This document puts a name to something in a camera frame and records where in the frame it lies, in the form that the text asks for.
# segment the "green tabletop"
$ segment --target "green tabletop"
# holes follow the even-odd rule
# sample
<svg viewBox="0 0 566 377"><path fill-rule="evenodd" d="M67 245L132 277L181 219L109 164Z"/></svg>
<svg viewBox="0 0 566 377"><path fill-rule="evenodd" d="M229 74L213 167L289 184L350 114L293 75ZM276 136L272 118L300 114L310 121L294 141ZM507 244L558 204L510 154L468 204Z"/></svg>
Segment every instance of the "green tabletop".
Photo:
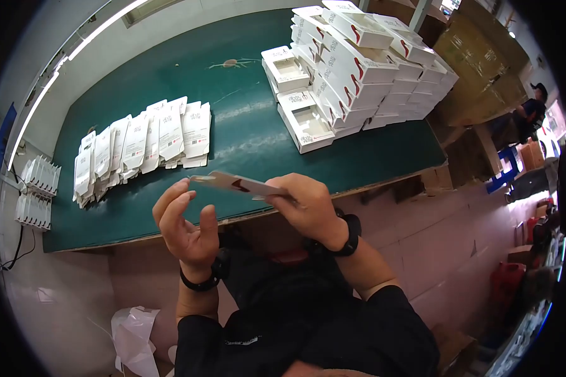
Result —
<svg viewBox="0 0 566 377"><path fill-rule="evenodd" d="M276 110L259 61L223 68L228 59L260 59L260 52L288 45L289 9L247 14L214 22L169 39L136 56L91 87L69 109L55 148L62 165L53 200L52 229L45 252L98 247L158 233L151 208L182 177L221 170L257 180L289 172L311 176L332 193L415 173L445 162L425 121L361 131L331 146L300 155ZM74 159L80 139L104 130L129 113L167 98L210 102L211 146L204 168L158 168L111 189L98 203L80 209L72 202ZM214 204L219 220L268 210L236 192L198 187L186 218L198 222L201 208Z"/></svg>

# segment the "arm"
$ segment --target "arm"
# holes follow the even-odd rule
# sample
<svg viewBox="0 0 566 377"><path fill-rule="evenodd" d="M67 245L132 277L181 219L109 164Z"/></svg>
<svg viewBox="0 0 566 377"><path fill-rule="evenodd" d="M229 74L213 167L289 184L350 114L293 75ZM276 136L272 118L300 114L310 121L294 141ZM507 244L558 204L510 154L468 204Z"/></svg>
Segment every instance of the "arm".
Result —
<svg viewBox="0 0 566 377"><path fill-rule="evenodd" d="M192 283L207 280L218 255L218 222L214 206L206 206L199 215L200 228L182 216L197 193L188 191L189 179L176 182L153 207L153 218L164 237L168 250L179 260L185 277ZM218 290L196 292L179 281L176 323L188 315L203 315L218 320Z"/></svg>
<svg viewBox="0 0 566 377"><path fill-rule="evenodd" d="M344 220L336 216L327 187L312 178L291 173L266 182L286 189L295 202L272 196L267 202L275 207L303 236L322 243L335 252L348 240ZM382 255L362 238L353 255L336 258L344 278L367 301L386 285L398 285L398 280Z"/></svg>

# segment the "cardboard piece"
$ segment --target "cardboard piece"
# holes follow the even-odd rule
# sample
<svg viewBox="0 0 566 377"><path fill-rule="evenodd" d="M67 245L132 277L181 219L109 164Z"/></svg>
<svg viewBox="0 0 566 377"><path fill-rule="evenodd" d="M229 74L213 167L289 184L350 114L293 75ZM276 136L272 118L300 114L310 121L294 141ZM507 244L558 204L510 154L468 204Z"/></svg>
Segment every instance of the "cardboard piece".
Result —
<svg viewBox="0 0 566 377"><path fill-rule="evenodd" d="M434 326L431 331L440 351L438 376L463 376L477 355L477 340L441 323Z"/></svg>
<svg viewBox="0 0 566 377"><path fill-rule="evenodd" d="M388 49L393 41L391 34L351 1L323 0L323 18L356 46Z"/></svg>
<svg viewBox="0 0 566 377"><path fill-rule="evenodd" d="M528 99L522 85L531 69L528 55L474 0L453 12L434 50L459 76L437 106L448 125L483 123Z"/></svg>
<svg viewBox="0 0 566 377"><path fill-rule="evenodd" d="M300 154L333 143L334 134L320 117L308 89L278 96L277 110Z"/></svg>

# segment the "brown cardboard box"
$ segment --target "brown cardboard box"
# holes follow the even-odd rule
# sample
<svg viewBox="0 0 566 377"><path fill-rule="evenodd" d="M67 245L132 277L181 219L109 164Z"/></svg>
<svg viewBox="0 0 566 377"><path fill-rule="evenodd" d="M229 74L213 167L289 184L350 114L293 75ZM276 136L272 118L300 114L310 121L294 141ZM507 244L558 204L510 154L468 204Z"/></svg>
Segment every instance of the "brown cardboard box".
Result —
<svg viewBox="0 0 566 377"><path fill-rule="evenodd" d="M478 352L476 339L441 323L434 326L431 331L438 345L438 351L440 351L438 375L444 377L463 376Z"/></svg>
<svg viewBox="0 0 566 377"><path fill-rule="evenodd" d="M371 0L367 12L384 14L400 19L408 25L415 11L415 4L419 0ZM438 37L446 28L447 19L442 11L430 5L424 23L421 25L418 34L424 39L424 43L433 47Z"/></svg>
<svg viewBox="0 0 566 377"><path fill-rule="evenodd" d="M448 125L484 123L528 99L520 77L530 71L521 46L475 0L462 1L434 50L459 75L436 107Z"/></svg>

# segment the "sleeve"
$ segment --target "sleeve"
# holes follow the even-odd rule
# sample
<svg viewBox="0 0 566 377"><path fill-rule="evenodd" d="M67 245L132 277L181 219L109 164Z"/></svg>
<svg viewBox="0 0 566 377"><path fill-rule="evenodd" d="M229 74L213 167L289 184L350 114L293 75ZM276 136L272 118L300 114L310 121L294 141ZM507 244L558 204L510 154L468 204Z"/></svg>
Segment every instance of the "sleeve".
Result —
<svg viewBox="0 0 566 377"><path fill-rule="evenodd" d="M212 375L219 357L222 326L202 315L189 315L178 322L178 348L174 375Z"/></svg>
<svg viewBox="0 0 566 377"><path fill-rule="evenodd" d="M369 342L388 355L403 375L436 374L440 358L436 340L400 287L388 285L373 294L363 319L372 329Z"/></svg>

